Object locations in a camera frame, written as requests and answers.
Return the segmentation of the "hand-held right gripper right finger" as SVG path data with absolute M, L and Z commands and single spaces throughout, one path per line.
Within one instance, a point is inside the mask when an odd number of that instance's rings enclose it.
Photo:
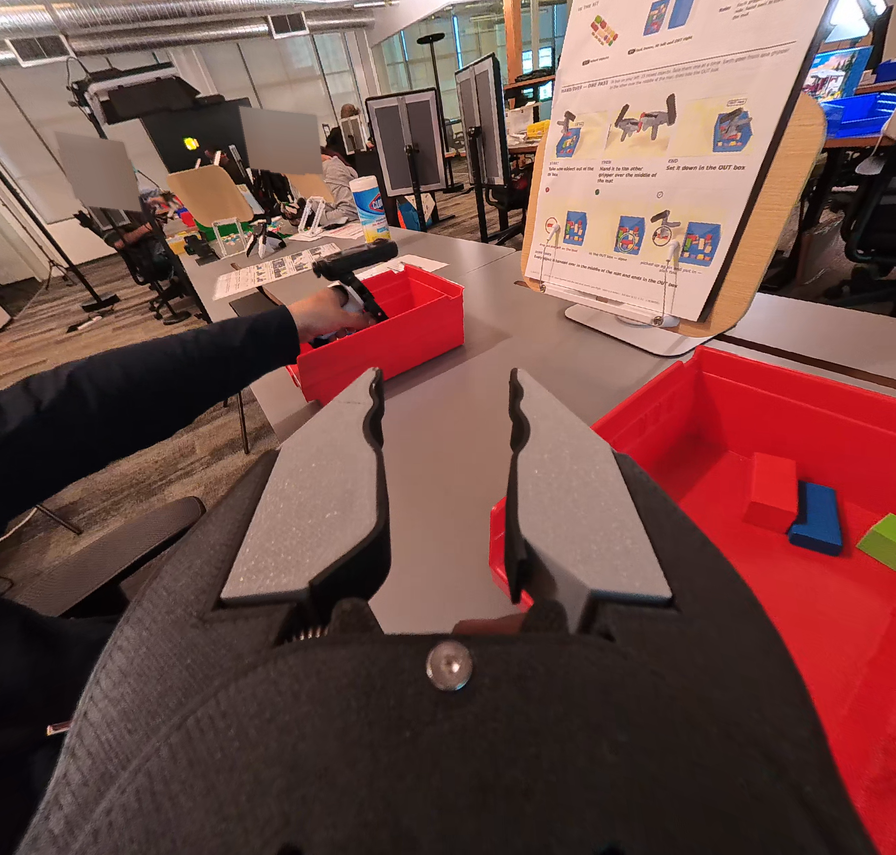
M 510 602 L 559 603 L 575 632 L 598 603 L 669 606 L 670 584 L 612 447 L 522 368 L 510 372 L 508 412 Z

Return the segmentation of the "red plastic bin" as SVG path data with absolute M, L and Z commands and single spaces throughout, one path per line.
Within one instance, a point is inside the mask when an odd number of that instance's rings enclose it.
M 546 601 L 477 639 L 465 851 L 876 853 L 778 628 L 613 451 L 672 603 L 598 603 L 575 632 Z
M 314 348 L 302 345 L 286 367 L 307 401 L 327 404 L 369 368 L 386 380 L 464 344 L 464 289 L 412 265 L 364 284 L 387 320 Z

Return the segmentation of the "narrow blue block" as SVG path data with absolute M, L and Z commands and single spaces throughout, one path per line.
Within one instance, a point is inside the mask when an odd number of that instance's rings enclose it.
M 843 551 L 837 494 L 818 483 L 798 482 L 798 516 L 787 531 L 790 544 L 831 557 Z

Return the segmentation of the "lime green block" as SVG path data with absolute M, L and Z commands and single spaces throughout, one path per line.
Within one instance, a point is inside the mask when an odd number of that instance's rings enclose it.
M 857 549 L 892 571 L 896 568 L 894 513 L 886 514 L 857 542 Z

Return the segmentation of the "person's left forearm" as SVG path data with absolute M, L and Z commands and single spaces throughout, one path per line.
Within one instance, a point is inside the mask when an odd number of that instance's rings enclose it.
M 300 350 L 289 308 L 106 350 L 1 392 L 1 521 L 187 427 Z

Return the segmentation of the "person's left hand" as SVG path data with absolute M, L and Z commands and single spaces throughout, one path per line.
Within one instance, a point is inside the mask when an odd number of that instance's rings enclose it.
M 364 330 L 376 323 L 348 291 L 337 284 L 287 306 L 297 328 L 298 341 L 310 343 L 318 338 L 343 336 Z

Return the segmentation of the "printed picture sheet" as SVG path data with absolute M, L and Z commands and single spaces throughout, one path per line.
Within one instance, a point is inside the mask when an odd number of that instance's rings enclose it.
M 295 254 L 278 254 L 260 264 L 226 273 L 215 282 L 212 298 L 225 301 L 278 280 L 290 278 L 311 269 L 318 259 L 336 255 L 341 249 L 332 243 L 310 247 Z

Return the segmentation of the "black white device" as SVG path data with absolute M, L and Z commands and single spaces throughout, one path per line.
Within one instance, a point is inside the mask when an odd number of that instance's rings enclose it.
M 265 254 L 273 249 L 282 249 L 287 244 L 288 235 L 282 233 L 276 222 L 258 221 L 252 224 L 248 246 L 245 250 L 246 257 L 255 254 L 263 259 Z

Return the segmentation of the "grey panel on stand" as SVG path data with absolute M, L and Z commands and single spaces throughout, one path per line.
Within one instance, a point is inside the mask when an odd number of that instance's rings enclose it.
M 445 145 L 436 89 L 370 97 L 365 107 L 387 195 L 444 191 Z
M 471 176 L 483 185 L 510 180 L 501 66 L 492 52 L 455 73 L 464 146 Z

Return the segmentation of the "white board stand base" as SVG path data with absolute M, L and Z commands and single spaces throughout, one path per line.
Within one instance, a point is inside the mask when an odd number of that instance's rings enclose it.
M 713 339 L 713 336 L 680 334 L 679 318 L 668 314 L 663 315 L 655 324 L 640 316 L 633 319 L 583 304 L 573 304 L 566 309 L 565 317 L 655 357 L 684 357 Z

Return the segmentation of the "red block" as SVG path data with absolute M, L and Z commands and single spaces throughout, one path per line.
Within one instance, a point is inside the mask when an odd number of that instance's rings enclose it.
M 750 464 L 743 521 L 785 534 L 798 518 L 798 465 L 786 457 L 755 452 Z

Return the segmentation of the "black monitor screen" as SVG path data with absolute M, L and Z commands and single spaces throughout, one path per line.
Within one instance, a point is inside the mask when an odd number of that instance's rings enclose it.
M 169 173 L 194 168 L 196 161 L 212 161 L 218 152 L 232 159 L 233 149 L 247 167 L 240 110 L 249 107 L 247 98 L 223 99 L 154 113 L 140 121 Z

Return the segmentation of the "black studio light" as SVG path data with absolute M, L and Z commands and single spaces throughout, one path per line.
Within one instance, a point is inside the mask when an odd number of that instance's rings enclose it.
M 189 109 L 200 96 L 172 63 L 98 70 L 73 81 L 69 91 L 76 106 L 104 126 Z

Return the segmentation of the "wooden instruction board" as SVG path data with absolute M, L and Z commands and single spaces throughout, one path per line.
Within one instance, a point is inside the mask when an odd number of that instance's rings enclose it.
M 616 323 L 709 315 L 832 0 L 574 0 L 525 281 Z

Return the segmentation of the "blue plastic bin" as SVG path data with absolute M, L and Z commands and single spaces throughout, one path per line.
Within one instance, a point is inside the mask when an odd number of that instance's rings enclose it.
M 871 92 L 820 103 L 829 139 L 878 135 L 895 110 L 895 91 Z

